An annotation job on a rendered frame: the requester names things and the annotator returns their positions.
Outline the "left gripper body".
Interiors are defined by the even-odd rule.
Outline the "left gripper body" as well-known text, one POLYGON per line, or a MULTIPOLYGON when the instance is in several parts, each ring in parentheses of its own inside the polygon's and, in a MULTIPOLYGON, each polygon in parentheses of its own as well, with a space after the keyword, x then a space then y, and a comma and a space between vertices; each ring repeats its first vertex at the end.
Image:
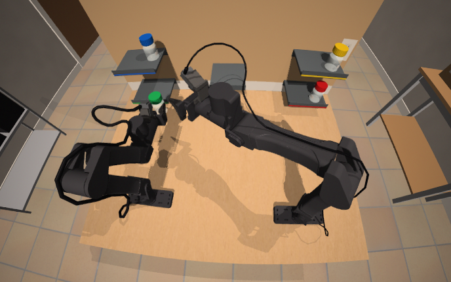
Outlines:
POLYGON ((152 129, 155 133, 158 126, 165 126, 167 123, 164 114, 157 114, 156 111, 153 111, 153 115, 150 117, 149 108, 140 108, 139 111, 139 115, 143 117, 149 129, 152 129))

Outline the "white bottle with yellow cap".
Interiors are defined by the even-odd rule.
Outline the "white bottle with yellow cap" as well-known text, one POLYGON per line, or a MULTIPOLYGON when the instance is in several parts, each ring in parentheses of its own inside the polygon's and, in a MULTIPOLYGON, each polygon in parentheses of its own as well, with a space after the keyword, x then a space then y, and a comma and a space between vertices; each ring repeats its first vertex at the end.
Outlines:
POLYGON ((347 54, 348 50, 349 48, 346 45, 342 43, 336 43, 334 45, 334 48, 332 49, 332 52, 330 53, 330 56, 328 57, 328 60, 326 61, 326 64, 324 65, 325 69, 330 72, 337 71, 343 61, 343 57, 347 54))

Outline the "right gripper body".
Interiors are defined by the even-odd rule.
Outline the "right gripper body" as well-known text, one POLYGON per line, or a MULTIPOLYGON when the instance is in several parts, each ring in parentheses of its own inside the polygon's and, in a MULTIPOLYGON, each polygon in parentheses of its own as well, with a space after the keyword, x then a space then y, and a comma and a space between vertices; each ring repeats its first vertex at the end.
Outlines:
POLYGON ((185 78, 198 92, 192 93, 177 105, 180 117, 183 117, 188 113, 187 118, 191 122, 193 122, 200 115, 210 120, 212 108, 208 96, 208 80, 204 80, 197 70, 193 70, 185 78))

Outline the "white bottle with red cap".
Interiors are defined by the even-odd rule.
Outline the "white bottle with red cap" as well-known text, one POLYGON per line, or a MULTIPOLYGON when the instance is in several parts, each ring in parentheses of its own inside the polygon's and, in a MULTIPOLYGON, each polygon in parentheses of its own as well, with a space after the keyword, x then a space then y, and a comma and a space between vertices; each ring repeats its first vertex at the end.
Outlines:
POLYGON ((313 88, 311 94, 309 95, 309 99, 313 103, 317 103, 322 98, 324 91, 327 89, 328 84, 325 81, 317 81, 315 87, 313 88))

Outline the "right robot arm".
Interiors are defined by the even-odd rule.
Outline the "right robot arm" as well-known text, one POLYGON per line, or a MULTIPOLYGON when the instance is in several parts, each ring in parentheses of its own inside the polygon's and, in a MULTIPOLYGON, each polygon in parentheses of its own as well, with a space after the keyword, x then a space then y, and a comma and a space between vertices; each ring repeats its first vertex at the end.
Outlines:
POLYGON ((335 152, 344 152, 361 160, 352 139, 343 136, 340 143, 319 140, 281 128, 256 115, 272 129, 265 128, 254 114, 243 110, 241 95, 229 83, 211 85, 208 95, 212 108, 210 121, 225 130, 230 143, 238 148, 243 146, 252 151, 255 148, 280 155, 324 178, 319 187, 304 193, 296 206, 276 205, 276 224, 323 224, 324 209, 331 206, 341 210, 350 208, 364 169, 360 162, 335 152))

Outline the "clear glass bottle with blue cap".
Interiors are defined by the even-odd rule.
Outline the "clear glass bottle with blue cap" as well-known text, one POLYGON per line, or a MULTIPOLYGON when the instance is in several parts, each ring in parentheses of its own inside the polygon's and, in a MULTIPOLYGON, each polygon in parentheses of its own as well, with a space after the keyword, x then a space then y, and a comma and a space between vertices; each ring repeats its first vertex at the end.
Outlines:
POLYGON ((154 43, 152 34, 146 33, 139 37, 140 43, 143 46, 143 50, 150 62, 156 61, 159 58, 157 47, 154 43))

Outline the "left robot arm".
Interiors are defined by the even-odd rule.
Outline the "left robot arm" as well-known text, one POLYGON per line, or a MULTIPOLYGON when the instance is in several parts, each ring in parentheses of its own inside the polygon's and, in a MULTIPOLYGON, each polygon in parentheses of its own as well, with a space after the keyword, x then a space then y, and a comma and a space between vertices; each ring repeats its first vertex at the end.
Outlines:
POLYGON ((173 192, 152 189, 150 179, 108 175, 110 166, 129 163, 145 164, 151 159, 155 132, 149 129, 140 115, 131 117, 129 122, 129 136, 132 140, 129 147, 97 145, 81 148, 68 160, 58 177, 58 187, 63 192, 91 199, 99 199, 107 194, 129 193, 130 203, 170 208, 173 192), (88 165, 84 169, 85 152, 85 163, 88 165))

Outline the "white bottle with green cap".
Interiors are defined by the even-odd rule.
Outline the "white bottle with green cap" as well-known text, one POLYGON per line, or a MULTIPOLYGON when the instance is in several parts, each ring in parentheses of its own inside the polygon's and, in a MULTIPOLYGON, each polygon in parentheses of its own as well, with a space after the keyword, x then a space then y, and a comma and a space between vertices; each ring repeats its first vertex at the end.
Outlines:
POLYGON ((161 107, 161 105, 164 103, 161 93, 158 91, 152 92, 149 94, 148 98, 149 98, 149 101, 152 103, 152 107, 153 107, 154 111, 156 111, 157 114, 160 114, 158 110, 161 107))

